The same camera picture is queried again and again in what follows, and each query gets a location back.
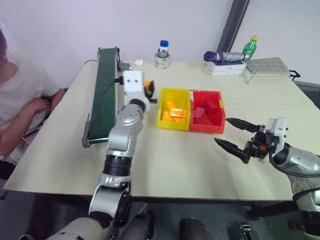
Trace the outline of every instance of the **yellow bin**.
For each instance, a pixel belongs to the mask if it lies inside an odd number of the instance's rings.
[[[187,116],[185,122],[162,121],[162,116],[165,111],[169,111],[167,102],[173,101],[177,108],[187,109]],[[189,131],[190,125],[190,90],[189,89],[175,89],[175,88],[161,88],[160,103],[158,104],[158,113],[156,126],[165,129],[177,129]]]

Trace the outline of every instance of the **yellow block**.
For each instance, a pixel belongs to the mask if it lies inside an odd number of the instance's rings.
[[[162,121],[171,121],[171,117],[168,111],[163,112]]]
[[[174,121],[175,121],[175,122],[179,122],[179,123],[185,123],[185,122],[186,122],[186,118],[185,118],[185,117],[175,116],[175,117],[174,117]]]
[[[176,104],[174,101],[167,101],[166,105],[168,106],[169,111],[171,111],[171,109],[176,107]]]
[[[186,118],[187,117],[187,109],[185,109],[185,108],[171,108],[170,116]]]

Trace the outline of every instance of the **blue bottle cap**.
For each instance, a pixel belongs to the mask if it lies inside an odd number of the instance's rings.
[[[169,42],[167,40],[161,40],[160,41],[160,46],[161,47],[168,47],[168,45],[169,45]]]

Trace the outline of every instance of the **person's arm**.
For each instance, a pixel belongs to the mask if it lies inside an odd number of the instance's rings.
[[[0,155],[6,156],[15,149],[27,131],[33,116],[45,109],[50,109],[49,102],[37,97],[19,112],[8,128],[0,130]]]
[[[52,100],[51,100],[50,114],[58,105],[58,103],[61,101],[64,95],[65,95],[65,91],[60,88],[53,96],[51,96]]]

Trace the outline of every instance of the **plastic bin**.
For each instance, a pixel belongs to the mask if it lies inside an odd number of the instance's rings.
[[[220,92],[190,90],[190,98],[191,116],[189,131],[222,134],[225,129],[226,113]],[[209,105],[215,107],[211,108],[213,109],[210,112],[211,117],[209,117],[206,109],[203,118],[205,119],[205,122],[210,124],[195,123],[195,109],[197,109],[197,107],[209,108]]]
[[[177,108],[187,109],[185,122],[162,121],[164,111],[169,111],[167,102],[173,101]],[[189,130],[190,125],[190,91],[188,89],[161,88],[160,103],[158,105],[157,121],[158,128]]]

